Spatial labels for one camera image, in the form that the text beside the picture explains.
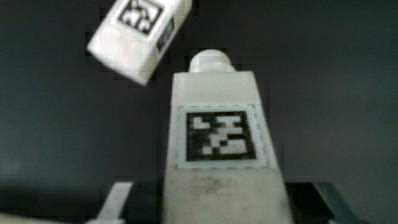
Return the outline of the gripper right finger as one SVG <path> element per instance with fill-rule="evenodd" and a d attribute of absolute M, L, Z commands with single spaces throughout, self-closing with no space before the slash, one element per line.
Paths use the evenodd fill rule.
<path fill-rule="evenodd" d="M 330 182 L 286 184 L 294 224 L 371 224 L 353 213 Z"/>

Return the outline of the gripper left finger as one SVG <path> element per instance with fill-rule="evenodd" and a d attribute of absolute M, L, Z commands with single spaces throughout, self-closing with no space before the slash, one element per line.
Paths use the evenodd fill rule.
<path fill-rule="evenodd" d="M 113 183 L 104 203 L 97 212 L 97 216 L 83 224 L 126 224 L 124 218 L 120 217 L 120 213 L 124 209 L 131 187 L 131 182 Z"/>

